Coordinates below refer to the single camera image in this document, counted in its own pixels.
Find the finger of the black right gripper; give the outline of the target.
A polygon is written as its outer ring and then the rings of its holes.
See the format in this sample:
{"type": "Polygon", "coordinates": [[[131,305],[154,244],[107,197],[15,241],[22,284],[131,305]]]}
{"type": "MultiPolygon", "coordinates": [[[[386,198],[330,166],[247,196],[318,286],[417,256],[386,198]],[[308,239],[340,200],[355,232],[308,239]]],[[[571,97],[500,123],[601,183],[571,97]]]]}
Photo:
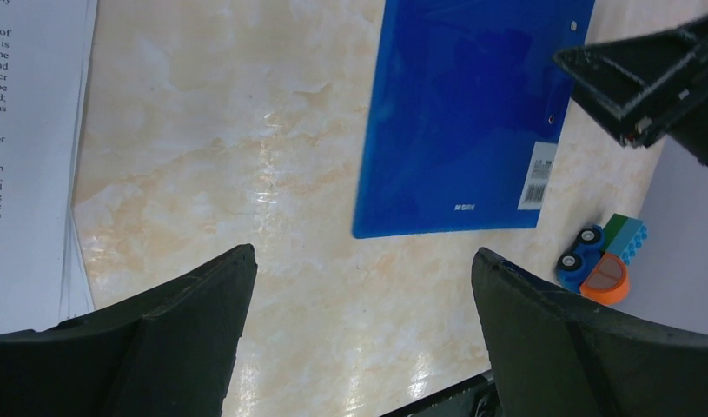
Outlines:
{"type": "Polygon", "coordinates": [[[572,99],[615,141],[708,149],[708,13],[676,28],[559,50],[572,99]]]}

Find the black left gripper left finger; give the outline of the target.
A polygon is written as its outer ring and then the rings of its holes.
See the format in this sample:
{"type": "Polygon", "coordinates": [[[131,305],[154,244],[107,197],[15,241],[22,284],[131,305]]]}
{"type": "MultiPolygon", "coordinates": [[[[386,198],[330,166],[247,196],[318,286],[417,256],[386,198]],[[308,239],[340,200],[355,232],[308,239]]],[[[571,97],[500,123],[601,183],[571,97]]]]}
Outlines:
{"type": "Polygon", "coordinates": [[[252,298],[242,244],[139,295],[0,335],[0,416],[219,416],[252,298]]]}

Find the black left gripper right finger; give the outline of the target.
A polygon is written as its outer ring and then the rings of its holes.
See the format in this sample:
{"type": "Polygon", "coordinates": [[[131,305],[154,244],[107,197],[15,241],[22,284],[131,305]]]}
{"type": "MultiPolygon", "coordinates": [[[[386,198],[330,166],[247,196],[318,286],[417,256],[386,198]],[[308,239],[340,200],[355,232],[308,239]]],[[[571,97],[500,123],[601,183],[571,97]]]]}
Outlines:
{"type": "Polygon", "coordinates": [[[708,416],[708,334],[646,321],[488,248],[472,288],[508,416],[708,416]]]}

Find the blue plastic file folder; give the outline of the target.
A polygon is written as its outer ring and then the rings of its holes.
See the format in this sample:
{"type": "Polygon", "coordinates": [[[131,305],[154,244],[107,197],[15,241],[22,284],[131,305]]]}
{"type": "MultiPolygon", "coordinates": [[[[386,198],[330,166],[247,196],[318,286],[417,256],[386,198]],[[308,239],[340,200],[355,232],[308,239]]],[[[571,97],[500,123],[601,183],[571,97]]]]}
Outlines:
{"type": "Polygon", "coordinates": [[[352,234],[535,228],[589,0],[388,1],[352,234]]]}

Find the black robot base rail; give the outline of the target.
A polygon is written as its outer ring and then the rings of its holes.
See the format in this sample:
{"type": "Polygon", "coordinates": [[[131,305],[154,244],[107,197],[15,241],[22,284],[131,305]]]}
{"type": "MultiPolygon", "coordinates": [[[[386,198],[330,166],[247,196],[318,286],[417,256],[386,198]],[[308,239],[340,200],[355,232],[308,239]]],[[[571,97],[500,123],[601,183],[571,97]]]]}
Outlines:
{"type": "Polygon", "coordinates": [[[382,417],[500,417],[504,416],[493,371],[487,370],[382,417]]]}

